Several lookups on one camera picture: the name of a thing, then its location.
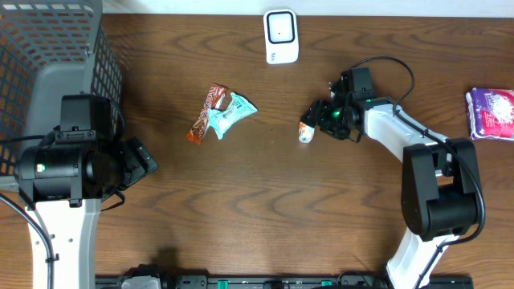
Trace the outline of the red purple sanitary pad pack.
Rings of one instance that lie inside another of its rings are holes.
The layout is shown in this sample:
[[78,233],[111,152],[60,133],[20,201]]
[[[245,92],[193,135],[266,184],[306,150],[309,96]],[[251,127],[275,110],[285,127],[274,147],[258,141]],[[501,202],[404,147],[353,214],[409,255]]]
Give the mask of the red purple sanitary pad pack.
[[465,100],[471,139],[513,141],[513,90],[472,88]]

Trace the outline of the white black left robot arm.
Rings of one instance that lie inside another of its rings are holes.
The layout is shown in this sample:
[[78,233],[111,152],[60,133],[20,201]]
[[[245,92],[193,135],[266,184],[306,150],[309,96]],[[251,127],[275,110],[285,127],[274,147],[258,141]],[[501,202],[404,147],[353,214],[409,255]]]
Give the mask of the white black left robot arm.
[[158,167],[136,137],[123,140],[125,127],[116,101],[64,96],[59,125],[23,151],[14,176],[29,224],[33,287],[95,287],[102,202],[123,198]]

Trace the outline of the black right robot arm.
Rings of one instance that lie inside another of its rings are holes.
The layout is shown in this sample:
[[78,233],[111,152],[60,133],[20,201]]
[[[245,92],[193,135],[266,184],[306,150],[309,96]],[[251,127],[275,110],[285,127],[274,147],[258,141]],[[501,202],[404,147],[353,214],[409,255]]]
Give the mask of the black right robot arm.
[[299,140],[315,132],[359,142],[367,136],[402,164],[401,208],[406,232],[375,281],[383,288],[426,288],[430,273],[451,246],[478,237],[485,204],[474,145],[450,139],[408,116],[397,101],[373,89],[369,69],[351,68],[329,85],[300,118]]

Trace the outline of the teal green wipes pack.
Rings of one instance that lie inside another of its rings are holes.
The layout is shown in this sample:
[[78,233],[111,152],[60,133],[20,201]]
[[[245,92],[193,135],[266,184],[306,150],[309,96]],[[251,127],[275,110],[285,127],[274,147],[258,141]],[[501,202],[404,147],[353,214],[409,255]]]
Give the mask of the teal green wipes pack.
[[213,128],[217,138],[221,140],[225,133],[239,120],[257,113],[257,107],[246,97],[235,92],[230,94],[231,101],[224,111],[208,110],[210,127]]

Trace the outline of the small orange tissue pack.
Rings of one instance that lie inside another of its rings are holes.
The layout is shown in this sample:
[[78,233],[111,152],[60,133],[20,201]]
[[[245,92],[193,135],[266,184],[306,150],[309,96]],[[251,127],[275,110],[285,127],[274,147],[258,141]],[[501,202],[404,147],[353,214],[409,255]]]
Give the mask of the small orange tissue pack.
[[304,143],[304,144],[310,143],[314,137],[315,128],[305,124],[304,122],[300,122],[298,129],[299,129],[298,137],[299,137],[300,143]]

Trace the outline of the red Top chocolate bar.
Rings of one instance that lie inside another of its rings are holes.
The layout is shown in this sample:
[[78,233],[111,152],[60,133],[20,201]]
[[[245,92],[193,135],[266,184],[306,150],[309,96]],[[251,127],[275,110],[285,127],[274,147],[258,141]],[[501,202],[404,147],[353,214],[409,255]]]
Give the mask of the red Top chocolate bar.
[[206,131],[210,127],[208,112],[211,109],[218,110],[226,96],[228,87],[218,83],[212,83],[206,96],[206,100],[203,104],[203,108],[200,111],[199,117],[191,126],[190,130],[186,134],[186,139],[196,144],[201,144]]

